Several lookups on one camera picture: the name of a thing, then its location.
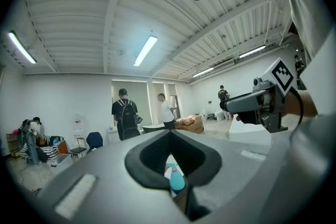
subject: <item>black backpack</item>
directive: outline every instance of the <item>black backpack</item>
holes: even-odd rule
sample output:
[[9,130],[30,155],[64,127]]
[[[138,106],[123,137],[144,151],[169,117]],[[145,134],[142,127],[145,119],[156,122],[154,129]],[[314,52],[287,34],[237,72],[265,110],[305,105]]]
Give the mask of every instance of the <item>black backpack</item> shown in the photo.
[[138,130],[138,116],[136,115],[135,109],[132,106],[132,101],[128,100],[127,103],[124,103],[122,100],[118,100],[117,102],[123,107],[121,112],[123,140],[140,135]]

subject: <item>wall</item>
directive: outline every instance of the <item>wall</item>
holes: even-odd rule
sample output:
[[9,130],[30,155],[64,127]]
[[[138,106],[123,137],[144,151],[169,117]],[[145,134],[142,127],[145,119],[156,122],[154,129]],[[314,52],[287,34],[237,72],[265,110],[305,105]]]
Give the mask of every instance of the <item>wall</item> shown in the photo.
[[170,94],[170,96],[176,95],[175,84],[168,84],[168,88],[169,88],[169,94]]
[[139,116],[143,119],[141,126],[152,125],[151,113],[148,102],[147,83],[130,81],[113,81],[113,101],[119,99],[118,92],[125,88],[130,100],[136,103]]
[[184,82],[177,82],[175,87],[181,117],[185,118],[199,113],[192,87]]
[[5,66],[0,85],[0,134],[3,155],[9,154],[7,133],[20,127],[22,115],[22,72],[0,57]]
[[84,136],[99,132],[105,139],[112,126],[111,78],[99,75],[24,76],[24,118],[38,116],[45,135],[64,136],[75,147],[72,116],[83,116]]
[[224,85],[230,97],[251,92],[253,79],[262,75],[278,57],[282,58],[296,78],[295,54],[295,47],[290,46],[287,49],[277,51],[274,54],[192,85],[197,108],[204,107],[208,114],[220,110],[218,99],[220,85]]

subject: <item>ceiling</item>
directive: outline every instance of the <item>ceiling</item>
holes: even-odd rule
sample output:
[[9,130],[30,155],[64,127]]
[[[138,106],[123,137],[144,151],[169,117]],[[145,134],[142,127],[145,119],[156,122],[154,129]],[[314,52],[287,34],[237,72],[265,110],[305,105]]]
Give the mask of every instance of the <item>ceiling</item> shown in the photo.
[[[26,74],[192,81],[193,74],[263,43],[278,47],[291,35],[291,24],[288,0],[15,0],[2,26],[1,47]],[[8,40],[10,30],[35,65]],[[150,35],[158,41],[134,67]]]

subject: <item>person sitting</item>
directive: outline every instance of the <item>person sitting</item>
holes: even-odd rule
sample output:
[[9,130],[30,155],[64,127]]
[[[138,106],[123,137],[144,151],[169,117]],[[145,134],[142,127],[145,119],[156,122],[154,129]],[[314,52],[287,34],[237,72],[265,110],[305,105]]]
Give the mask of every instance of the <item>person sitting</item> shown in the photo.
[[118,134],[119,134],[119,139],[121,141],[124,140],[124,136],[123,136],[123,127],[122,127],[122,122],[121,122],[121,118],[122,118],[122,112],[125,108],[126,105],[130,104],[132,105],[132,107],[134,108],[135,113],[138,113],[138,108],[137,105],[128,99],[128,94],[127,94],[127,90],[122,88],[119,90],[119,100],[114,102],[112,105],[112,115],[115,121],[117,121],[117,129],[118,129]]

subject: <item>chair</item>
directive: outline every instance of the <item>chair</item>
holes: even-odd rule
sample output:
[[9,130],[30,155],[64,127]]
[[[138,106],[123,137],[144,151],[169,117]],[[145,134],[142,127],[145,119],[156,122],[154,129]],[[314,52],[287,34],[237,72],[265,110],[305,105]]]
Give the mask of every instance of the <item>chair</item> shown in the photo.
[[[70,150],[71,155],[74,157],[75,155],[77,155],[79,158],[83,158],[86,155],[86,142],[85,139],[83,137],[76,137],[77,139],[77,143],[78,143],[78,147],[73,148]],[[79,140],[84,140],[84,145],[85,147],[81,147],[79,144]]]
[[99,132],[89,133],[88,137],[86,138],[86,142],[90,147],[88,153],[91,152],[94,148],[103,146],[103,138]]

